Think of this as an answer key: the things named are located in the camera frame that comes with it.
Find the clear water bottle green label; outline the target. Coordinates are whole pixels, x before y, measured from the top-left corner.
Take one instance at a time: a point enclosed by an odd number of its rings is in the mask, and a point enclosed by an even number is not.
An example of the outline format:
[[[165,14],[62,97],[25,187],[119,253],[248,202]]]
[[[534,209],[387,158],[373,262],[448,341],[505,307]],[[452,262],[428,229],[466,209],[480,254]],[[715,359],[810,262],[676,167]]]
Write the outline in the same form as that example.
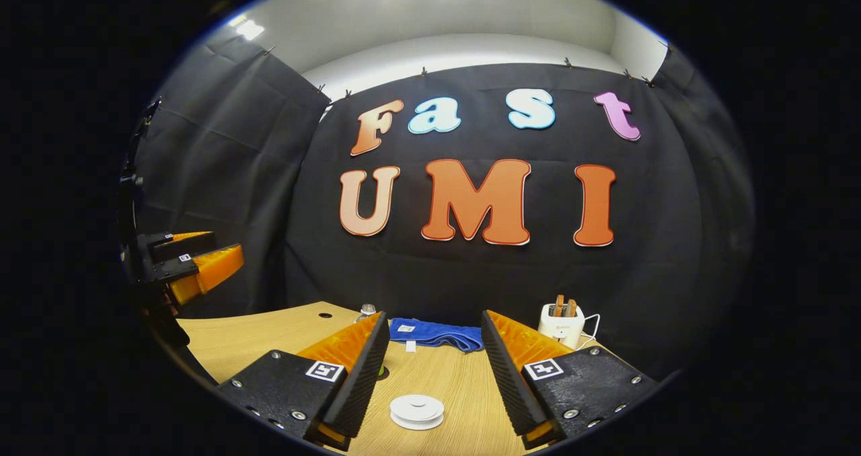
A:
[[[354,322],[363,321],[364,319],[366,319],[372,315],[375,315],[377,313],[376,311],[377,310],[376,310],[374,305],[370,305],[370,303],[365,303],[365,305],[362,305],[362,308],[359,311],[360,314],[357,316],[357,318]],[[384,377],[385,377],[385,365],[382,365],[379,368],[376,379],[382,380],[382,379],[384,379]]]

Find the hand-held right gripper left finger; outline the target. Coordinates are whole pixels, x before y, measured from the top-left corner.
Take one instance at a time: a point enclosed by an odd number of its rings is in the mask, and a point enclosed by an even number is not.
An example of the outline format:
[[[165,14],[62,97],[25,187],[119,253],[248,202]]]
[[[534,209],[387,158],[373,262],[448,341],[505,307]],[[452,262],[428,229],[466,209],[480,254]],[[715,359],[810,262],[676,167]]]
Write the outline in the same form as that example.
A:
[[[217,392],[282,434],[347,451],[363,425],[389,340],[387,315],[378,312],[299,354],[265,352]]]

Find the white teacup lid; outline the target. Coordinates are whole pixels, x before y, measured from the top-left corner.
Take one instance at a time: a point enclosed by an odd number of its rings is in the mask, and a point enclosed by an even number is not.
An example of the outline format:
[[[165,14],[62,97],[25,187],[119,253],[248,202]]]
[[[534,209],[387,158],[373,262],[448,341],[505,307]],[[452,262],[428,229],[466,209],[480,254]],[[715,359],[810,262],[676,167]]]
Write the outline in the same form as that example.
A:
[[[391,401],[389,407],[394,416],[407,422],[430,422],[444,414],[443,403],[427,395],[403,395]]]

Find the white toaster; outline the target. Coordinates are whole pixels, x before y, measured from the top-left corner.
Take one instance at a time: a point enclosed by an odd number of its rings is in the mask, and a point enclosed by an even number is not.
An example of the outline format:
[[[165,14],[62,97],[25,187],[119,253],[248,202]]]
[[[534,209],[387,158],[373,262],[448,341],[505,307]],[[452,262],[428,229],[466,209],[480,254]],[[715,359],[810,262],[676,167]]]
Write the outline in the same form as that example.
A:
[[[585,326],[585,316],[581,307],[576,306],[573,316],[556,316],[556,305],[548,303],[541,307],[538,332],[544,336],[553,338],[557,342],[573,350],[581,348],[581,334]]]

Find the black backdrop cloth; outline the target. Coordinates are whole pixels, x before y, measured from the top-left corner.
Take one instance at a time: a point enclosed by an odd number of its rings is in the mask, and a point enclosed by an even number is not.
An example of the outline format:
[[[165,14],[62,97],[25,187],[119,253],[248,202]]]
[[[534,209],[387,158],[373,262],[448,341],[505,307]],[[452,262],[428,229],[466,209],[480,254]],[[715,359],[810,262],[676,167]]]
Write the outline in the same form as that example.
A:
[[[155,97],[139,229],[213,230],[245,251],[185,318],[326,301],[535,325],[565,294],[662,379],[728,315],[753,248],[740,134],[677,49],[650,84],[497,64],[332,102],[261,46],[213,38]]]

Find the white ceiling light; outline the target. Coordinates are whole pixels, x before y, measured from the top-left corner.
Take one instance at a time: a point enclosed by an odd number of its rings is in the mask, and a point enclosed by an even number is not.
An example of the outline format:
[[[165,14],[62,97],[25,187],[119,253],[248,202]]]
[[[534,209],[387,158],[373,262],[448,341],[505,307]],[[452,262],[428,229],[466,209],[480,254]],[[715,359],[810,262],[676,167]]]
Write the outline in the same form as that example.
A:
[[[237,35],[244,37],[246,40],[255,40],[266,30],[264,26],[257,24],[252,18],[249,18],[247,14],[240,14],[231,18],[231,20],[227,22],[227,26],[235,31]]]

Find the blue towel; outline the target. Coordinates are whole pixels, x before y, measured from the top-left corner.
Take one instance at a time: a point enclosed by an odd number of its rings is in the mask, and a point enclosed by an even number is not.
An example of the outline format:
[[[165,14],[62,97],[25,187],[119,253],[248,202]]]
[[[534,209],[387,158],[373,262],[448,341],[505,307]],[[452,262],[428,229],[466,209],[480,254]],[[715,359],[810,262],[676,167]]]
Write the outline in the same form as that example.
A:
[[[418,346],[428,346],[428,348],[439,348],[447,344],[464,352],[464,354],[485,349],[482,330],[478,327],[393,318],[389,330],[389,339],[392,342],[415,342]]]

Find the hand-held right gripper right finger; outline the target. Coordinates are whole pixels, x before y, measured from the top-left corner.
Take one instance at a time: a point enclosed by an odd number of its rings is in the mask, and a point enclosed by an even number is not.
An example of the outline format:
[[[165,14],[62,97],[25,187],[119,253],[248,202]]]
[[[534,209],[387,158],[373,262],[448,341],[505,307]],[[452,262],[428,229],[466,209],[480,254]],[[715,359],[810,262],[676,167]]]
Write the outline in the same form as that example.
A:
[[[526,449],[581,438],[633,410],[659,383],[600,345],[573,350],[492,310],[482,340]]]

